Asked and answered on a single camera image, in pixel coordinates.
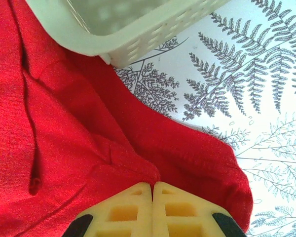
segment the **patterned tablecloth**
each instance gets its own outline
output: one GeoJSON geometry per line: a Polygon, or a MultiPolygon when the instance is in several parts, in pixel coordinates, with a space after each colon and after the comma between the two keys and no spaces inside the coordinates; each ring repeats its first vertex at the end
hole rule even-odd
{"type": "Polygon", "coordinates": [[[234,149],[254,196],[248,237],[296,237],[296,0],[232,0],[117,73],[234,149]]]}

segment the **yellow plastic object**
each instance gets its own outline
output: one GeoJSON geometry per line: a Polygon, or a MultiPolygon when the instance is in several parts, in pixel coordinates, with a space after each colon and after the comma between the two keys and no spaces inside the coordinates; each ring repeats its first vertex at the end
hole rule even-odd
{"type": "Polygon", "coordinates": [[[230,214],[220,206],[169,184],[153,189],[153,237],[225,237],[212,214],[230,214]]]}
{"type": "Polygon", "coordinates": [[[245,237],[222,207],[158,182],[138,183],[80,213],[63,237],[245,237]]]}
{"type": "Polygon", "coordinates": [[[85,210],[94,217],[83,237],[151,237],[150,184],[138,183],[85,210]]]}
{"type": "Polygon", "coordinates": [[[61,46],[123,68],[230,0],[26,0],[61,46]]]}

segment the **basket rim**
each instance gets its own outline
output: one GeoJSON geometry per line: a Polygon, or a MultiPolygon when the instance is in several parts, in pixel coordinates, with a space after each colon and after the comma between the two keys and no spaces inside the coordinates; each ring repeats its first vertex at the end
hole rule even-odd
{"type": "Polygon", "coordinates": [[[69,5],[64,4],[64,0],[26,0],[45,31],[59,45],[87,56],[110,53],[123,48],[147,32],[162,26],[185,9],[202,1],[206,0],[169,0],[122,29],[106,36],[99,36],[88,33],[79,25],[71,13],[69,5]]]}

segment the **red cloth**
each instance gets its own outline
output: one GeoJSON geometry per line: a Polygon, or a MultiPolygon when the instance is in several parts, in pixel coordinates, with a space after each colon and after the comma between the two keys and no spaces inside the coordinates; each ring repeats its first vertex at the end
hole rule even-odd
{"type": "Polygon", "coordinates": [[[61,236],[84,209],[159,180],[248,229],[252,194],[229,146],[147,108],[98,57],[64,50],[24,0],[0,0],[0,237],[61,236]]]}

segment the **plastic basket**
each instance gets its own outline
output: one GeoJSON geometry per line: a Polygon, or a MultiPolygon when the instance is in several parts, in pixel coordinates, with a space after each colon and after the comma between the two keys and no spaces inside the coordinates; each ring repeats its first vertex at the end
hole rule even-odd
{"type": "Polygon", "coordinates": [[[26,0],[61,46],[123,68],[229,0],[26,0]]]}

